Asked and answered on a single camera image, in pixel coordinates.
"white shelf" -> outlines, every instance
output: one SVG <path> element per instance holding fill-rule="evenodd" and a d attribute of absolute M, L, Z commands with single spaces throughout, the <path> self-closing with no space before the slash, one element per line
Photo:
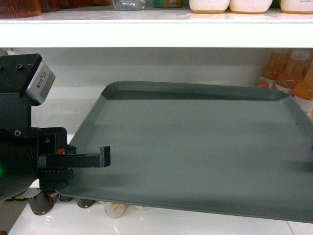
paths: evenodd
<path fill-rule="evenodd" d="M 9 235 L 292 235 L 286 221 L 157 208 L 139 211 L 133 206 L 120 218 L 109 219 L 98 202 L 82 209 L 75 201 L 54 200 L 54 208 L 40 216 L 27 205 Z"/>
<path fill-rule="evenodd" d="M 0 20 L 0 47 L 310 47 L 313 15 L 83 7 Z"/>

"plastic tray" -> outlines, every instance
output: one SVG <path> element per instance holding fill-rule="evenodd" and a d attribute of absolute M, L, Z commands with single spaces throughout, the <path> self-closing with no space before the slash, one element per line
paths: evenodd
<path fill-rule="evenodd" d="M 71 141 L 111 146 L 60 193 L 99 201 L 313 222 L 313 124 L 273 90 L 116 82 Z"/>

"plastic container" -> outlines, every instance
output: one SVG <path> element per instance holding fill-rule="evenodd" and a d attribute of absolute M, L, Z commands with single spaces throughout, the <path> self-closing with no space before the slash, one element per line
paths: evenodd
<path fill-rule="evenodd" d="M 272 89 L 275 85 L 275 80 L 284 70 L 289 60 L 289 49 L 274 49 L 268 64 L 266 64 L 261 72 L 260 80 L 257 85 L 259 88 Z"/>
<path fill-rule="evenodd" d="M 313 120 L 313 63 L 311 63 L 305 78 L 295 86 L 292 96 L 302 110 Z"/>
<path fill-rule="evenodd" d="M 54 202 L 47 191 L 29 188 L 23 196 L 27 199 L 31 210 L 36 215 L 46 214 L 53 208 Z"/>
<path fill-rule="evenodd" d="M 125 205 L 117 202 L 100 202 L 107 216 L 116 219 L 122 216 L 125 211 Z"/>
<path fill-rule="evenodd" d="M 76 203 L 80 208 L 85 209 L 91 207 L 95 203 L 95 201 L 89 199 L 76 198 Z"/>
<path fill-rule="evenodd" d="M 304 71 L 309 57 L 309 50 L 294 50 L 291 53 L 291 57 L 286 65 L 286 68 L 276 79 L 276 84 L 273 88 L 291 95 L 295 85 L 304 78 Z"/>
<path fill-rule="evenodd" d="M 182 7 L 182 0 L 153 0 L 155 8 L 178 8 Z"/>
<path fill-rule="evenodd" d="M 148 209 L 150 209 L 150 207 L 144 207 L 144 206 L 135 206 L 137 210 L 140 211 L 147 211 Z"/>
<path fill-rule="evenodd" d="M 273 0 L 230 0 L 229 8 L 238 14 L 264 14 Z"/>
<path fill-rule="evenodd" d="M 61 10 L 59 0 L 39 0 L 41 12 L 54 12 Z"/>
<path fill-rule="evenodd" d="M 146 0 L 112 0 L 117 11 L 140 11 L 145 8 Z"/>
<path fill-rule="evenodd" d="M 313 0 L 281 0 L 280 7 L 284 13 L 313 14 Z"/>
<path fill-rule="evenodd" d="M 189 0 L 189 6 L 193 13 L 220 14 L 229 6 L 230 0 Z"/>
<path fill-rule="evenodd" d="M 37 0 L 0 0 L 0 18 L 24 18 L 39 16 L 41 9 Z"/>
<path fill-rule="evenodd" d="M 92 0 L 89 5 L 90 6 L 108 6 L 110 5 L 110 0 Z"/>

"white container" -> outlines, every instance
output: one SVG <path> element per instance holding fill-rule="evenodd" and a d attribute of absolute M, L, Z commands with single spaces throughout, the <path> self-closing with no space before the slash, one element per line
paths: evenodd
<path fill-rule="evenodd" d="M 193 13 L 219 14 L 229 6 L 230 0 L 189 0 L 189 6 Z"/>
<path fill-rule="evenodd" d="M 122 216 L 125 211 L 125 205 L 117 202 L 100 202 L 107 216 L 116 219 Z"/>
<path fill-rule="evenodd" d="M 313 14 L 313 0 L 281 0 L 280 8 L 284 13 Z"/>
<path fill-rule="evenodd" d="M 229 8 L 239 14 L 263 14 L 273 0 L 230 0 Z"/>
<path fill-rule="evenodd" d="M 150 209 L 150 207 L 144 207 L 144 206 L 135 206 L 137 208 L 137 210 L 140 211 L 147 211 L 148 209 Z"/>

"white countertop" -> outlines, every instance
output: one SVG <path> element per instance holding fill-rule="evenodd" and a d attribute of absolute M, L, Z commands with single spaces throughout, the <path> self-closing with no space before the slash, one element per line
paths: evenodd
<path fill-rule="evenodd" d="M 27 205 L 9 235 L 313 235 L 313 224 L 134 206 L 109 219 L 98 202 L 82 209 L 75 200 L 53 198 L 54 208 L 45 215 L 34 215 Z"/>

